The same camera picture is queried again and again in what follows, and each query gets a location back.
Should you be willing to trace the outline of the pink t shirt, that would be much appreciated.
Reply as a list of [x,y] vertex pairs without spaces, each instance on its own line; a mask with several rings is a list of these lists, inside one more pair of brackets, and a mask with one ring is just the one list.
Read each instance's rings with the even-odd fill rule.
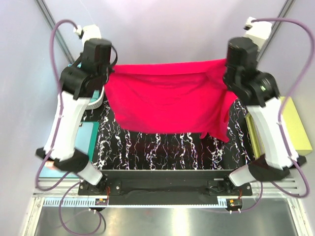
[[236,95],[223,82],[226,60],[116,65],[105,94],[116,122],[148,134],[198,133],[228,142]]

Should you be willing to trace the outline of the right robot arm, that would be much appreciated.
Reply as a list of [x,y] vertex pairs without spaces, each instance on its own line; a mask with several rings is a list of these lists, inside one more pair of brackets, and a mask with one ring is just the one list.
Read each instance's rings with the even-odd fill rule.
[[236,194],[242,185],[253,181],[274,184],[286,178],[291,168],[302,173],[301,167],[306,164],[306,158],[294,148],[283,119],[288,99],[280,99],[276,79],[271,74],[257,69],[258,53],[271,35],[273,22],[300,26],[311,42],[309,57],[290,88],[290,94],[301,82],[314,59],[315,39],[312,32],[305,24],[293,19],[249,17],[244,26],[246,33],[229,40],[223,81],[251,114],[265,150],[255,161],[235,169],[225,177],[223,188],[229,195]]

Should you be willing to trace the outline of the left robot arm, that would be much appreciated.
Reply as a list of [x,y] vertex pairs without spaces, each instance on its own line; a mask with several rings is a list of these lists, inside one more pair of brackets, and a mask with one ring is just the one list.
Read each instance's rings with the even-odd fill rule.
[[97,25],[76,26],[74,32],[83,43],[83,52],[61,74],[57,75],[58,103],[52,129],[44,147],[35,154],[44,162],[74,173],[89,183],[89,189],[100,195],[106,190],[106,177],[97,170],[87,154],[75,148],[75,139],[84,111],[96,90],[103,92],[116,64],[111,62],[115,50],[109,40],[101,37]]

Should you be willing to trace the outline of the turquoise t shirt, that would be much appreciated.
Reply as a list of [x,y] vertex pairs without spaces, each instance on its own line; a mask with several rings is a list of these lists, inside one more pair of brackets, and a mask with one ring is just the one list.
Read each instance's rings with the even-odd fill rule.
[[92,95],[92,97],[91,97],[91,99],[90,99],[90,103],[96,102],[96,101],[99,99],[99,97],[100,97],[100,93],[101,93],[100,90],[94,90],[94,93],[93,93],[93,95]]

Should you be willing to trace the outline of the white laundry basket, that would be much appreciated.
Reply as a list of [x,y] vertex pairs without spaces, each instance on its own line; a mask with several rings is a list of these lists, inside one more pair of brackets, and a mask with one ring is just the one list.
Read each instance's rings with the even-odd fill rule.
[[92,98],[90,99],[89,104],[86,107],[86,110],[93,110],[99,108],[104,99],[104,88],[102,90],[95,90]]

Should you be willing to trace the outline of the light blue clipboard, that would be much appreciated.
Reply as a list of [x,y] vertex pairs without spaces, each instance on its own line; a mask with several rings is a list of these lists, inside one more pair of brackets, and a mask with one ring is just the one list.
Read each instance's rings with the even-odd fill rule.
[[[83,153],[87,154],[86,152],[83,151],[83,142],[82,142],[82,138],[83,138],[83,122],[81,124],[81,126],[78,129],[77,132],[77,136],[76,136],[76,140],[75,140],[75,148],[82,151]],[[62,176],[65,175],[65,172],[60,171],[58,169],[55,170],[50,170],[45,168],[45,166],[43,167],[39,177],[40,178],[61,178]]]

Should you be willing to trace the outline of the green cutting mat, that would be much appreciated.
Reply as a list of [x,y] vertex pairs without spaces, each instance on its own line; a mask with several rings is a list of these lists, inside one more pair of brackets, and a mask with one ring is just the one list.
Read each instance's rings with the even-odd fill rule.
[[98,122],[83,122],[83,151],[89,156],[89,160],[93,160],[93,154],[96,146],[97,135],[98,135]]

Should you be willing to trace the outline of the yellow green drawer box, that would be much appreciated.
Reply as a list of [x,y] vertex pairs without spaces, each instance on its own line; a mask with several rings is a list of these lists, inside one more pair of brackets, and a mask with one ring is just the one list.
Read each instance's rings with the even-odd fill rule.
[[[283,118],[286,122],[289,137],[295,150],[302,156],[310,154],[313,151],[313,148],[291,97],[288,99],[284,108]],[[254,158],[258,159],[265,153],[262,138],[250,113],[246,114],[245,119],[251,139]]]

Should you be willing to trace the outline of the pink numbered block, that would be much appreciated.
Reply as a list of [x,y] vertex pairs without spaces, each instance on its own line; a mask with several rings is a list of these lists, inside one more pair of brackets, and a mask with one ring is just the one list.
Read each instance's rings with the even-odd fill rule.
[[50,169],[50,170],[56,169],[53,161],[46,161],[44,166],[45,168]]

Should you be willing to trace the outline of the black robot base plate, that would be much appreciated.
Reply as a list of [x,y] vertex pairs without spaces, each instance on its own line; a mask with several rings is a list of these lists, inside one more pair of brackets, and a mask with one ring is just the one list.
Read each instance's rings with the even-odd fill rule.
[[82,196],[109,197],[110,206],[225,207],[222,198],[251,196],[249,183],[240,187],[224,185],[227,170],[107,170],[100,189],[84,181],[79,185]]

